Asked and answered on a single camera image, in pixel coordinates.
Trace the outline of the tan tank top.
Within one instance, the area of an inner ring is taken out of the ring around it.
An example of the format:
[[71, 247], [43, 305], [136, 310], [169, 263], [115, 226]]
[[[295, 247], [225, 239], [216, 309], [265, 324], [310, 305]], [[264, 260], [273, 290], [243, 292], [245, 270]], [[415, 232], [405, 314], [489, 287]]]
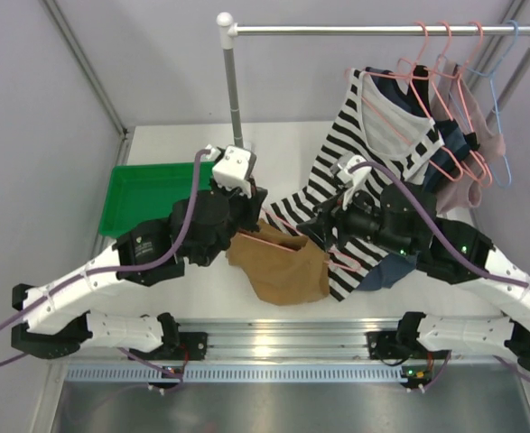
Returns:
[[264, 220], [259, 232], [237, 233], [226, 252], [256, 296], [277, 306], [317, 302], [330, 295], [329, 256], [303, 235], [288, 235]]

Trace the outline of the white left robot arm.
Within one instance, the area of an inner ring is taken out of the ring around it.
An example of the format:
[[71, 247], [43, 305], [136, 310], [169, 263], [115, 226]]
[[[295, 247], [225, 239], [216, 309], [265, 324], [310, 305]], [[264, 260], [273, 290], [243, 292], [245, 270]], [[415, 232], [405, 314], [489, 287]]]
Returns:
[[88, 347], [126, 349], [144, 360], [172, 358], [183, 344], [171, 314], [127, 318], [96, 307], [123, 292], [140, 293], [180, 278], [187, 264], [208, 267], [237, 233], [258, 230], [268, 192], [254, 182], [248, 186], [245, 194], [212, 182], [175, 202], [169, 216], [119, 236], [74, 272], [41, 287], [14, 286], [13, 307], [23, 316], [11, 329], [12, 347], [47, 360]]

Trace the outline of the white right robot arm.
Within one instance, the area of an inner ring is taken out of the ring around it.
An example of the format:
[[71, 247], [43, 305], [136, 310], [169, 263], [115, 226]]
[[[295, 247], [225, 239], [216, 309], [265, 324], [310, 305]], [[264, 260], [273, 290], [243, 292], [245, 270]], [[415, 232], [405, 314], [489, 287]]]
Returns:
[[395, 331], [370, 337], [372, 356], [417, 358], [490, 355], [530, 372], [530, 275], [511, 263], [477, 228], [435, 215], [435, 197], [408, 184], [387, 186], [379, 200], [354, 193], [315, 206], [297, 228], [323, 250], [366, 241], [397, 257], [413, 256], [428, 277], [469, 291], [499, 318], [446, 318], [408, 311]]

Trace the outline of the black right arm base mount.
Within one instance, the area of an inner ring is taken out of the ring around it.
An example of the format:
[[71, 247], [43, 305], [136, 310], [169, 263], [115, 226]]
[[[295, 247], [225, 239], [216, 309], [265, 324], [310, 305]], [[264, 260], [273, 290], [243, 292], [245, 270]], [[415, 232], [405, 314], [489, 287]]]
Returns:
[[396, 340], [395, 331], [370, 331], [366, 333], [366, 340], [368, 356], [371, 360], [395, 364], [427, 358], [427, 352], [424, 349], [399, 343]]

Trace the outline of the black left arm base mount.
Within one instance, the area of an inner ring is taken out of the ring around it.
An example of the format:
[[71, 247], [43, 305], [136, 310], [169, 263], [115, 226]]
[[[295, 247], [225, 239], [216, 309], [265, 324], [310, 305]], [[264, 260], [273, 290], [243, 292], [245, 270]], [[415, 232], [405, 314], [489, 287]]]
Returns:
[[145, 353], [130, 349], [129, 353], [146, 361], [202, 361], [208, 349], [208, 337], [205, 332], [180, 332], [180, 344], [175, 347], [161, 346]]

